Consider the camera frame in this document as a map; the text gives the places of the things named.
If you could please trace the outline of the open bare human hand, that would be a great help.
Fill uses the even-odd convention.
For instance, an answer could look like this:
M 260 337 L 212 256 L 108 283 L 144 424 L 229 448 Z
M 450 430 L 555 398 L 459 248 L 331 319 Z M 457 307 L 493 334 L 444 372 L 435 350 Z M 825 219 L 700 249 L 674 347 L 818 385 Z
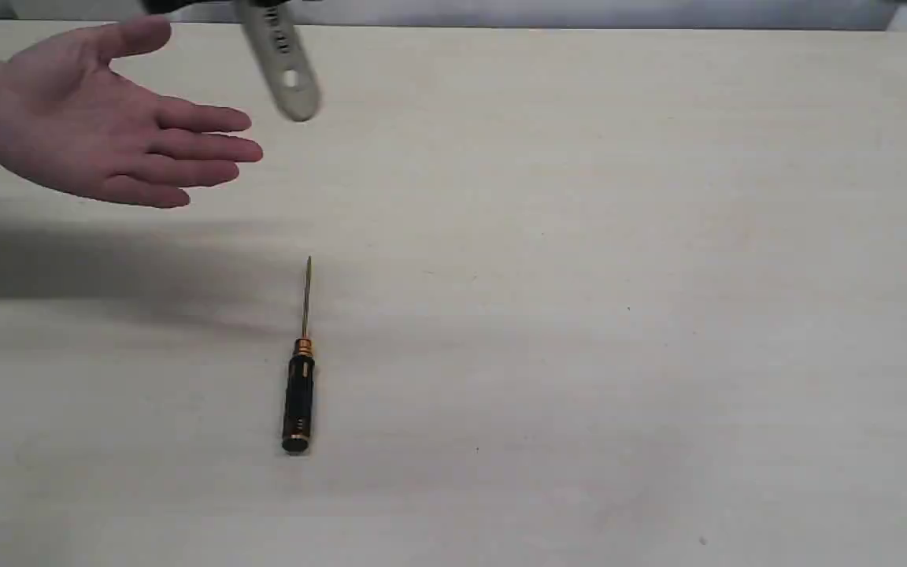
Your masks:
M 91 200 L 174 209 L 188 190 L 236 180 L 264 152 L 242 111 L 156 94 L 112 61 L 160 50 L 162 16 L 68 30 L 2 61 L 0 166 Z

